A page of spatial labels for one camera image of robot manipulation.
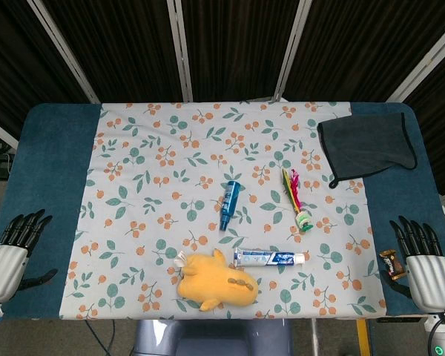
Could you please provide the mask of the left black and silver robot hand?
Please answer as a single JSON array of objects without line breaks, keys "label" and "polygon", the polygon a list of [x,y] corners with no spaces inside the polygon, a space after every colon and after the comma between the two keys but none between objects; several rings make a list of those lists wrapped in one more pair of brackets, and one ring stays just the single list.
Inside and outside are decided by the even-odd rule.
[{"label": "left black and silver robot hand", "polygon": [[58,272],[52,268],[45,274],[34,278],[25,278],[33,250],[46,227],[51,222],[51,215],[45,216],[40,209],[28,215],[14,217],[0,237],[0,304],[6,303],[17,291],[40,286],[50,281]]}]

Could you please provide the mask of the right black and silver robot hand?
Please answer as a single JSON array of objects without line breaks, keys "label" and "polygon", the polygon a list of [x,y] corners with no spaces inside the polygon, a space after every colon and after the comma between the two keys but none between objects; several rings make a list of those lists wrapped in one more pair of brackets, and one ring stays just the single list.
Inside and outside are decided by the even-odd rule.
[{"label": "right black and silver robot hand", "polygon": [[401,262],[393,249],[379,253],[385,264],[380,276],[387,285],[409,298],[423,312],[445,312],[445,256],[438,235],[428,224],[403,216],[391,220]]}]

